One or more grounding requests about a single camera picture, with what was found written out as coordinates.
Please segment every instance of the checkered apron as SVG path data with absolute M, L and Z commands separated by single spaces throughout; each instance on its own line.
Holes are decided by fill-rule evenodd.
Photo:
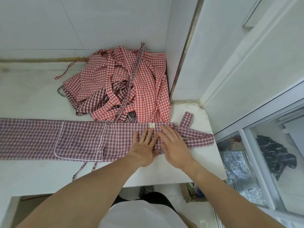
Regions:
M 174 123 L 105 123 L 40 119 L 0 119 L 0 160 L 70 160 L 108 162 L 125 156 L 145 128 L 160 125 L 176 129 L 189 148 L 214 143 L 212 134 L 190 129 L 193 114 L 186 112 L 180 126 Z M 161 139 L 155 144 L 160 150 Z
M 126 122 L 127 113 L 136 111 L 139 123 L 169 121 L 166 56 L 143 47 L 144 43 L 139 50 L 121 46 L 102 49 L 87 60 L 77 61 L 85 61 L 87 66 L 63 82 L 63 91 L 77 115 L 90 113 L 94 120 Z

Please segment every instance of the forearm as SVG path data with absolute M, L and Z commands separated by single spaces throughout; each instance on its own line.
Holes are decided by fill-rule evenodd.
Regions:
M 199 186 L 225 227 L 284 227 L 198 162 L 183 171 Z
M 138 168 L 137 162 L 126 155 L 89 173 L 50 196 L 18 228 L 97 227 Z

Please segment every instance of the finger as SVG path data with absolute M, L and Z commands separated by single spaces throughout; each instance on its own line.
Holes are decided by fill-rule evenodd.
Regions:
M 143 143 L 143 142 L 145 141 L 147 132 L 148 132 L 148 129 L 145 128 L 145 129 L 143 130 L 143 133 L 142 133 L 141 137 L 140 137 L 139 143 Z
M 150 128 L 150 129 L 149 129 L 149 132 L 148 132 L 148 135 L 147 135 L 147 137 L 146 137 L 146 139 L 145 139 L 145 141 L 144 141 L 144 144 L 146 144 L 146 145 L 149 144 L 149 141 L 150 141 L 151 136 L 152 136 L 152 134 L 153 134 L 153 130 L 154 130 L 154 128 Z
M 154 137 L 154 138 L 152 139 L 152 141 L 150 142 L 149 146 L 150 146 L 151 148 L 153 148 L 154 145 L 157 143 L 157 140 L 158 140 L 158 139 L 159 139 L 159 135 L 156 134 L 155 137 Z
M 174 141 L 175 140 L 174 135 L 169 130 L 170 127 L 168 128 L 167 126 L 160 125 L 159 128 L 163 131 L 163 133 L 167 136 L 167 138 L 169 138 L 170 141 Z
M 164 143 L 161 143 L 161 148 L 163 149 L 164 153 L 167 153 L 167 147 Z
M 162 132 L 157 132 L 157 135 L 163 140 L 163 142 L 165 144 L 171 143 L 171 141 L 169 140 L 169 138 L 165 134 L 163 134 Z
M 183 140 L 183 137 L 182 137 L 176 130 L 174 130 L 174 132 L 176 133 L 177 137 L 178 137 L 180 140 Z
M 133 134 L 133 143 L 132 144 L 136 144 L 137 143 L 137 135 L 138 135 L 138 132 L 135 131 L 134 134 Z
M 158 149 L 154 150 L 152 155 L 152 160 L 154 160 L 158 154 L 159 154 L 159 150 Z

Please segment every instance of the clothing label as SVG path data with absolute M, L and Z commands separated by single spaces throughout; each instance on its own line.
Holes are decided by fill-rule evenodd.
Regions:
M 155 129 L 155 123 L 154 122 L 150 122 L 150 128 L 154 128 Z

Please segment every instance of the person's right arm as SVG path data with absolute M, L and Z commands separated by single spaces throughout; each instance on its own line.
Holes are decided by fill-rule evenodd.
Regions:
M 226 228 L 284 227 L 200 165 L 177 131 L 169 126 L 161 126 L 161 129 L 163 133 L 158 132 L 158 135 L 163 140 L 161 147 L 167 161 L 198 185 Z

